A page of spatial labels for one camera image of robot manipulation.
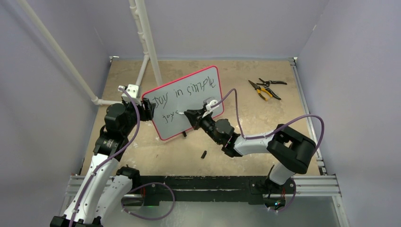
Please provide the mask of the red framed whiteboard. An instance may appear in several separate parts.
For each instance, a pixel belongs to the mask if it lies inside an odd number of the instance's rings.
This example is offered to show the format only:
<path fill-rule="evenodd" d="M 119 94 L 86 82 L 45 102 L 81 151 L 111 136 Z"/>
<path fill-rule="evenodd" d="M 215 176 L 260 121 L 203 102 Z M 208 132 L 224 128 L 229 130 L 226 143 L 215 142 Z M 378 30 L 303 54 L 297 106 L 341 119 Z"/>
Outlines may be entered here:
<path fill-rule="evenodd" d="M 223 97 L 216 66 L 176 79 L 149 90 L 142 95 L 156 107 L 153 125 L 161 140 L 168 140 L 192 128 L 181 113 L 188 109 L 202 109 L 205 100 L 220 101 Z"/>

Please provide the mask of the black marker cap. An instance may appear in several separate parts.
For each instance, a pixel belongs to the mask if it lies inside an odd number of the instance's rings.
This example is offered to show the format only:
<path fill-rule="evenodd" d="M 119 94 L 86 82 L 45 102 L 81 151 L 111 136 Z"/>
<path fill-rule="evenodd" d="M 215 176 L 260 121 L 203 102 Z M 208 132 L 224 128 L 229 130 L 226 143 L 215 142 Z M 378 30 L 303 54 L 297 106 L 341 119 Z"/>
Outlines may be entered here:
<path fill-rule="evenodd" d="M 207 151 L 205 150 L 205 151 L 202 153 L 201 159 L 204 159 L 206 155 L 207 155 Z"/>

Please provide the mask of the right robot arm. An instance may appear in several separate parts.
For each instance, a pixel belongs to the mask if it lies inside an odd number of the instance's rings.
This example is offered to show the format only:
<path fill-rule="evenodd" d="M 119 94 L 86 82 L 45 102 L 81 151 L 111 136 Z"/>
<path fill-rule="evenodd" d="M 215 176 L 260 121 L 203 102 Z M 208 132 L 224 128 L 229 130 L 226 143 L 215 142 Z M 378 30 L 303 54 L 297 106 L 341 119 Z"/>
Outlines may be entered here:
<path fill-rule="evenodd" d="M 271 132 L 246 137 L 236 133 L 228 119 L 215 121 L 204 109 L 183 114 L 194 130 L 202 129 L 229 157 L 272 154 L 279 163 L 265 180 L 270 192 L 278 192 L 293 175 L 305 174 L 317 149 L 313 140 L 285 124 L 278 124 Z"/>

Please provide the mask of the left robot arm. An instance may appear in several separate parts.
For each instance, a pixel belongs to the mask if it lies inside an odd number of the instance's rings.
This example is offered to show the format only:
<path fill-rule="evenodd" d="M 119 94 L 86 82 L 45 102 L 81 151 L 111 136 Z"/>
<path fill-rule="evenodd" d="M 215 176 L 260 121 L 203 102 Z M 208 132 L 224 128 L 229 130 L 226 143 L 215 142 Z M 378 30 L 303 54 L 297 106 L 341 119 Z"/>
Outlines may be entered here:
<path fill-rule="evenodd" d="M 106 109 L 105 124 L 83 183 L 63 215 L 53 217 L 50 226 L 101 227 L 127 192 L 140 190 L 139 170 L 130 167 L 117 170 L 111 186 L 106 184 L 133 141 L 128 139 L 129 134 L 139 131 L 139 122 L 152 120 L 155 107 L 147 98 L 138 103 L 126 98 Z"/>

